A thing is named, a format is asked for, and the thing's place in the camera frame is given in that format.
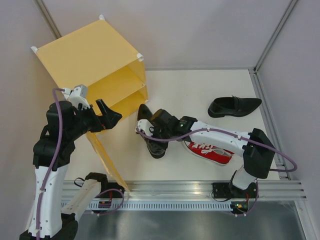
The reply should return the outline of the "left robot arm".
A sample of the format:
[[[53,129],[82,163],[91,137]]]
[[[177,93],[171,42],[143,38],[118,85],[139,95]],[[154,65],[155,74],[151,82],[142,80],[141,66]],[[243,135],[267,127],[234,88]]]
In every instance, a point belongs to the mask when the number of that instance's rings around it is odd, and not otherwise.
[[[96,100],[101,115],[93,107],[77,107],[71,102],[57,101],[46,112],[47,125],[33,147],[36,193],[31,222],[20,234],[21,240],[73,240],[79,220],[91,201],[109,193],[108,178],[103,173],[89,173],[80,190],[65,206],[61,206],[63,185],[75,140],[86,133],[98,133],[116,126],[122,115]]]

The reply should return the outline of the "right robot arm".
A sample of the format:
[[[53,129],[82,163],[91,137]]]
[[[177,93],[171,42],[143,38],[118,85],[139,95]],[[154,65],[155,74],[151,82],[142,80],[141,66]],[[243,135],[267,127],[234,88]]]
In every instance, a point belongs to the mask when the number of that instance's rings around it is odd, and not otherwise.
[[[228,185],[229,194],[235,198],[241,197],[255,180],[268,177],[275,155],[273,144],[261,129],[254,128],[251,132],[225,130],[190,116],[177,119],[164,109],[148,119],[138,120],[136,131],[153,144],[153,154],[166,152],[168,142],[186,141],[211,145],[242,157],[243,164]]]

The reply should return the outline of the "yellow cabinet door panel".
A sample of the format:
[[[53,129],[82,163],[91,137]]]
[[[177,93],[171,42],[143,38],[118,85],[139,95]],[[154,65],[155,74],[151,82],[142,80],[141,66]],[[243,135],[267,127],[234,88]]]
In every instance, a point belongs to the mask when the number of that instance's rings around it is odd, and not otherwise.
[[[130,191],[128,185],[126,182],[123,180],[122,176],[116,169],[113,161],[110,159],[108,156],[105,148],[103,147],[102,143],[100,140],[97,138],[96,133],[92,132],[87,132],[85,134],[86,138],[90,142],[91,146],[93,147],[94,151],[100,158],[105,170],[107,173],[121,186],[123,187],[126,191]]]

